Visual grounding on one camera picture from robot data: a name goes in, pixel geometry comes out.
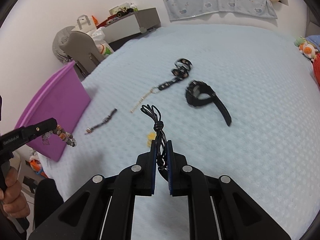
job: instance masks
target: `purple plastic bin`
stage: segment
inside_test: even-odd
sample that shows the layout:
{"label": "purple plastic bin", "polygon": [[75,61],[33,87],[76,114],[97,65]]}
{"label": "purple plastic bin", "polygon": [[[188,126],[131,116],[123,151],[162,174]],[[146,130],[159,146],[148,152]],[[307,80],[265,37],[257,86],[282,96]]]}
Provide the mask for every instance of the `purple plastic bin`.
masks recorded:
{"label": "purple plastic bin", "polygon": [[[53,117],[67,132],[73,132],[91,100],[73,68],[74,64],[74,61],[68,63],[49,78],[23,111],[15,129]],[[56,135],[49,138],[49,143],[44,145],[42,138],[38,137],[27,145],[57,162],[67,144]]]}

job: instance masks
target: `white wall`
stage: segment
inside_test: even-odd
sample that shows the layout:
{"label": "white wall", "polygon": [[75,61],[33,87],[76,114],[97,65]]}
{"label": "white wall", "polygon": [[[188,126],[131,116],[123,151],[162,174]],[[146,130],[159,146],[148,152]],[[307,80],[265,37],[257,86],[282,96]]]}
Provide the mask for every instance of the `white wall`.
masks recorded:
{"label": "white wall", "polygon": [[[290,6],[276,4],[279,21],[254,19],[251,25],[304,35],[306,6],[301,0],[288,0]],[[94,15],[99,22],[109,9],[133,2],[139,9],[156,7],[163,26],[170,24],[162,0],[19,0],[0,29],[0,94],[3,98],[1,133],[12,130],[24,108],[41,85],[61,66],[52,53],[52,41],[62,28],[75,24],[82,14]],[[196,20],[175,22],[248,24],[248,17],[218,14]]]}

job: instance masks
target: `blue cloth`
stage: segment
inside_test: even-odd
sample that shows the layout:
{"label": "blue cloth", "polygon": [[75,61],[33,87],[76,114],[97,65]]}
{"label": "blue cloth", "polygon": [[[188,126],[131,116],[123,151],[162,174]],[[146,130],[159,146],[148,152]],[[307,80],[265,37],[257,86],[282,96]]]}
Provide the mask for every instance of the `blue cloth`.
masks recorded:
{"label": "blue cloth", "polygon": [[306,40],[314,44],[317,49],[320,51],[320,35],[312,35],[309,37],[306,37]]}
{"label": "blue cloth", "polygon": [[[154,123],[130,110],[173,77],[178,58],[187,58],[190,77],[143,104],[159,108],[167,140],[188,164],[208,176],[229,175],[299,240],[320,209],[320,95],[294,40],[249,26],[179,24],[129,41],[82,82],[92,101],[72,133],[78,145],[66,147],[58,163],[39,156],[46,174],[66,200],[92,176],[113,176],[136,163],[150,150]],[[230,127],[214,104],[188,105],[185,89],[193,79],[217,93]],[[107,125],[85,135],[115,107]],[[155,195],[136,198],[132,240],[187,240],[188,228],[187,198],[172,198],[157,173]]]}
{"label": "blue cloth", "polygon": [[270,0],[164,0],[164,4],[170,21],[215,12],[233,12],[277,19]]}

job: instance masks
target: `cord knot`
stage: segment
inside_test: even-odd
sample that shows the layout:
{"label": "cord knot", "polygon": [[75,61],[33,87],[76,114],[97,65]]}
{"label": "cord knot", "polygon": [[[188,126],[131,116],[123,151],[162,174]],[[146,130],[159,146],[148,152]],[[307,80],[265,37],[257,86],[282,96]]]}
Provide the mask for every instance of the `cord knot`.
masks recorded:
{"label": "cord knot", "polygon": [[155,123],[155,125],[153,126],[153,130],[155,130],[155,132],[162,130],[164,127],[164,124],[162,121],[158,121]]}

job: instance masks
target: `silver screw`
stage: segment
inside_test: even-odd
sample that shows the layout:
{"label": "silver screw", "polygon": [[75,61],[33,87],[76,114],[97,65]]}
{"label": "silver screw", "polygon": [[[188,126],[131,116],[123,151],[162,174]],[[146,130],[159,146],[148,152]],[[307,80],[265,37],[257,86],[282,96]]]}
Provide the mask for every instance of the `silver screw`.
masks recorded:
{"label": "silver screw", "polygon": [[141,166],[140,165],[133,165],[131,167],[131,170],[134,172],[141,171]]}
{"label": "silver screw", "polygon": [[186,165],[186,166],[183,166],[183,167],[182,167],[182,170],[183,170],[184,172],[190,172],[190,171],[192,171],[192,167],[189,166],[189,165]]}
{"label": "silver screw", "polygon": [[231,179],[230,179],[230,177],[228,177],[228,176],[222,176],[222,177],[221,177],[221,181],[222,181],[223,183],[229,183],[229,182],[231,181]]}
{"label": "silver screw", "polygon": [[94,176],[93,178],[92,178],[92,181],[94,182],[94,183],[100,183],[101,181],[102,181],[102,176],[100,176],[100,175],[96,175],[96,176]]}

